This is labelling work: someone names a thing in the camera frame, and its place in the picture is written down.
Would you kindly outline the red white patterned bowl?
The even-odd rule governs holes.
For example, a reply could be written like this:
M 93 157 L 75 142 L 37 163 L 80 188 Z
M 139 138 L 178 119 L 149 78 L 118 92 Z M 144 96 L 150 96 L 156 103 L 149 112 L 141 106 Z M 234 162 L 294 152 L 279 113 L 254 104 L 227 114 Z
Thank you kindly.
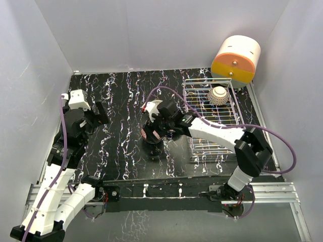
M 148 143 L 152 143 L 152 139 L 151 139 L 151 131 L 149 128 L 147 127 L 142 127 L 141 128 L 141 135 L 144 138 L 144 140 Z

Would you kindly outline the blue patterned white bowl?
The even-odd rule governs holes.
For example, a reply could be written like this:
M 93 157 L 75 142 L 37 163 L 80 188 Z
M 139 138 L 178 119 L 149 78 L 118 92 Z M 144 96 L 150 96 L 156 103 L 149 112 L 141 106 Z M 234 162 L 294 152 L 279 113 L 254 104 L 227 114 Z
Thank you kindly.
M 211 105 L 221 106 L 228 102 L 228 92 L 222 86 L 216 86 L 209 90 L 207 99 Z

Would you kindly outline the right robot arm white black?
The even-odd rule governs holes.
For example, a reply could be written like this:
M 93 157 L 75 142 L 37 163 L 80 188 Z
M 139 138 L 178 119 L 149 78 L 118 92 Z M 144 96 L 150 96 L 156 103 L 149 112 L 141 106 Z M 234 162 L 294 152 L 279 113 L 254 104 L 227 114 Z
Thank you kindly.
M 194 111 L 182 112 L 173 101 L 148 102 L 143 105 L 142 112 L 148 115 L 141 129 L 148 143 L 157 144 L 174 133 L 216 143 L 235 154 L 237 167 L 228 181 L 216 191 L 207 193 L 213 199 L 236 200 L 242 196 L 243 189 L 262 173 L 273 153 L 262 130 L 208 123 Z

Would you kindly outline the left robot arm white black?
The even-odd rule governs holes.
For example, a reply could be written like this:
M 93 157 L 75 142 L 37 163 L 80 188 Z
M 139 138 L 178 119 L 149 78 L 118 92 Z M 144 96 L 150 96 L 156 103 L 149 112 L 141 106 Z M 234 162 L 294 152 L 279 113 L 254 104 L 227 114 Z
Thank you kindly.
M 102 180 L 86 176 L 63 203 L 61 198 L 85 153 L 89 136 L 109 123 L 102 102 L 95 105 L 98 113 L 61 106 L 61 127 L 56 134 L 41 187 L 28 215 L 21 225 L 12 228 L 10 236 L 18 241 L 63 241 L 66 230 L 80 210 L 90 201 L 104 196 Z

